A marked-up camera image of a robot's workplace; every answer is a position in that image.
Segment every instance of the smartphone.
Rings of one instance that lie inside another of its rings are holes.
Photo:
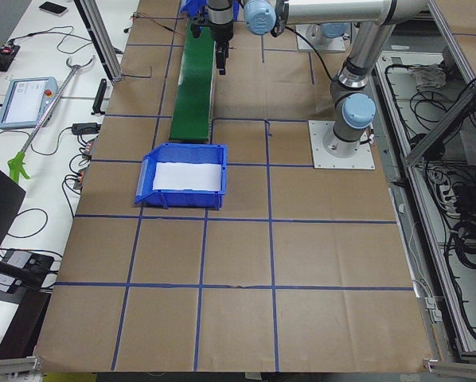
[[[40,8],[40,10],[44,10],[45,12],[49,12],[50,14],[55,14],[56,16],[61,16],[68,10],[66,6],[60,6],[59,4],[54,4],[53,2],[44,2],[38,8]]]

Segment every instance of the brown paper surface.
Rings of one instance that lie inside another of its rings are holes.
[[[139,10],[183,30],[178,2]],[[213,89],[224,206],[164,210],[133,200],[139,161],[169,137],[182,38],[142,19],[130,43],[125,73],[153,76],[113,90],[36,349],[45,371],[420,371],[431,353],[377,150],[374,171],[312,168],[306,121],[334,118],[315,56],[236,23]],[[332,72],[343,57],[325,55]]]

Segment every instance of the reacher grabber tool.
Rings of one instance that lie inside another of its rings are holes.
[[[22,176],[26,179],[29,179],[29,175],[26,173],[24,170],[24,157],[25,157],[25,152],[28,150],[28,147],[31,146],[31,142],[34,140],[34,137],[38,134],[38,131],[47,124],[49,121],[49,117],[52,114],[54,108],[56,107],[57,103],[61,99],[61,95],[63,94],[64,89],[68,85],[68,82],[72,79],[72,77],[75,76],[76,72],[82,68],[87,67],[90,65],[90,63],[93,61],[93,58],[87,62],[87,64],[84,65],[71,65],[72,58],[68,58],[66,60],[66,66],[68,66],[71,70],[70,73],[67,75],[66,79],[64,80],[63,84],[60,86],[60,88],[57,90],[56,95],[54,96],[53,100],[51,103],[47,106],[47,108],[44,111],[44,114],[41,116],[41,118],[38,120],[37,125],[34,127],[33,132],[29,136],[29,138],[25,141],[24,146],[21,148],[21,150],[15,155],[15,158],[10,159],[8,161],[8,167],[10,169],[10,178],[15,182],[18,183],[19,177],[22,174]]]

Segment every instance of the power adapter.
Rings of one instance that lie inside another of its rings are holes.
[[[20,48],[19,45],[13,44],[6,44],[0,48],[0,72],[8,71]]]
[[[72,134],[85,135],[85,134],[98,134],[100,132],[101,124],[96,122],[90,123],[74,123],[72,124]]]

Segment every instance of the blue plastic bin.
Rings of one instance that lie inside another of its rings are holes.
[[[142,160],[135,203],[169,207],[210,207],[219,209],[225,195],[228,148],[226,145],[164,143]],[[220,165],[220,190],[154,189],[159,163]]]

